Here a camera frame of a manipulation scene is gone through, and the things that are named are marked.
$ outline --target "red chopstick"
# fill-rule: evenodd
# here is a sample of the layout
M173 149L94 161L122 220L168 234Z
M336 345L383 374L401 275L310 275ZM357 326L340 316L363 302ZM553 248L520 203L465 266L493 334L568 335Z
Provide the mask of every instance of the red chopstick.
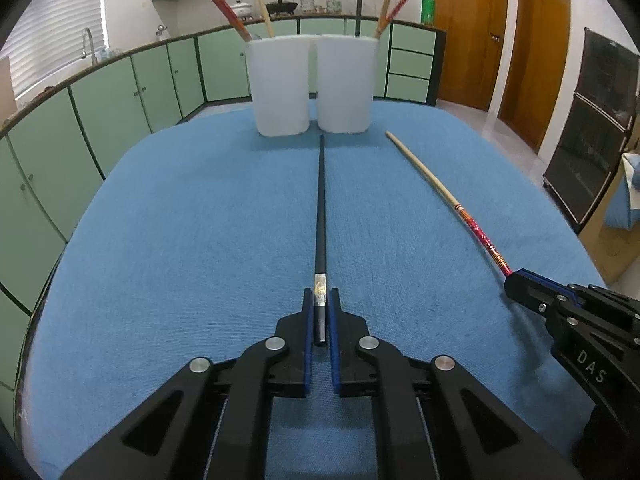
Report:
M407 0L400 0L398 3L396 3L396 6L393 8L393 10L388 14L384 21L378 25L378 28L376 29L376 33L374 35L375 38L379 38L380 35L382 35L391 20L394 19L398 12L400 12L400 9L404 7L406 1Z
M229 4L225 0L211 0L216 4L216 7L220 9L220 12L224 14L229 24L238 31L240 37L245 41L251 41L251 34L246 30L246 27L242 24L240 19L236 16L233 9L229 7Z

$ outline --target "drawer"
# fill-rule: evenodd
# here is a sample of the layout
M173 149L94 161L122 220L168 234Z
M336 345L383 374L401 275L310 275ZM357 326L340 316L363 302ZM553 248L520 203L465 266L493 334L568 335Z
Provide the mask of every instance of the drawer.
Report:
M393 72L394 74L430 79L432 65L432 56L416 54L415 52L407 52L406 50L391 49L389 72Z
M389 74L386 82L386 96L393 99L424 103L427 101L428 90L429 81L427 79Z
M391 47L404 48L423 54L433 54L436 44L436 33L424 28L393 24L391 31Z

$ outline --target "blue table cloth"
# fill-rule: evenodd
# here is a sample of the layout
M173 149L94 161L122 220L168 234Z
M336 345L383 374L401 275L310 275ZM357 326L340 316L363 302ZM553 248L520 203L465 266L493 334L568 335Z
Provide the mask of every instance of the blue table cloth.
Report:
M602 285L562 215L478 134L436 108L375 102L364 134L326 136L330 286L373 335L418 359L455 357L567 453L591 401L386 129L511 267ZM300 309L314 272L318 144L315 123L268 139L240 110L125 154L66 248L28 359L23 444L45 480L191 358L239 356ZM275 401L267 477L376 478L369 401L334 396L325 349L314 350L310 396Z

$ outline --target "cabinet door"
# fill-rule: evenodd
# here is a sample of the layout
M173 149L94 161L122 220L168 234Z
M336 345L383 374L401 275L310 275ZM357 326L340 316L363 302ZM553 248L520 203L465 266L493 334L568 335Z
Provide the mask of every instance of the cabinet door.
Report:
M386 96L393 99L404 99L424 103L427 101L429 81L404 75L389 74L386 84Z
M300 34L344 34L343 18L300 18ZM318 54L309 51L309 93L318 92Z
M398 25L393 23L393 34L391 40L392 48L402 48L422 54L433 54L436 45L436 33L420 27L410 27L409 25Z
M11 388L15 386L22 341L28 325L29 316L0 292L0 383Z
M228 28L198 37L207 101L249 97L244 41Z
M373 37L376 31L376 25L378 22L372 22L369 20L362 20L360 22L360 35ZM387 27L380 36L380 45L378 46L378 65L376 68L376 87L374 88L373 95L376 97L385 96L386 86L386 66L389 60L389 30L391 27ZM356 20L347 20L345 34L354 36L356 33Z
M271 25L273 25L273 31L276 36L295 36L298 33L298 20L295 18L278 20L277 22L272 22ZM247 25L246 29L261 38L269 37L267 26L264 23L252 23L251 25Z
M9 132L15 156L43 208L67 240L102 184L67 89Z
M169 62L174 71L175 91L182 116L186 117L204 102L200 71L193 38L167 44Z
M169 55L161 45L131 56L151 132L175 126L181 119Z
M0 283L33 310L65 247L20 174L7 138L0 139Z
M14 438L14 393L0 384L0 418Z
M150 133L130 58L84 76L71 85L71 92L95 158L107 175Z

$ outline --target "window blind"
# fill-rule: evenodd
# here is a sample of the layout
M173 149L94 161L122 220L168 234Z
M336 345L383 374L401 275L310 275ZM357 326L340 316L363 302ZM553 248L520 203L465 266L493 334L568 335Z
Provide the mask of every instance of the window blind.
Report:
M79 59L85 27L95 49L104 46L100 0L32 0L0 51L9 57L14 93ZM90 56L88 41L86 49Z

